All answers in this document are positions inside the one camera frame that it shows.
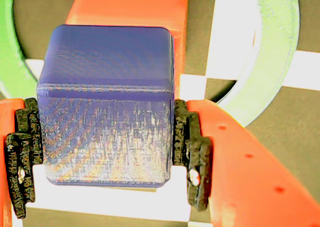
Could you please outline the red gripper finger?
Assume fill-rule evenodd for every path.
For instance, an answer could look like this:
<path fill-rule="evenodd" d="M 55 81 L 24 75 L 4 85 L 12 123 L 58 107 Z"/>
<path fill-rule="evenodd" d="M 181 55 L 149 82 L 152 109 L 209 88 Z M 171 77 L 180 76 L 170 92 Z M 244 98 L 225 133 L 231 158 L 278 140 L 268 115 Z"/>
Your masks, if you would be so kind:
<path fill-rule="evenodd" d="M 26 217 L 35 201 L 33 166 L 43 162 L 38 103 L 35 98 L 0 102 L 0 225 L 12 226 L 12 215 Z"/>
<path fill-rule="evenodd" d="M 215 227 L 317 227 L 320 206 L 250 132 L 210 100 L 176 100 L 172 163 Z"/>

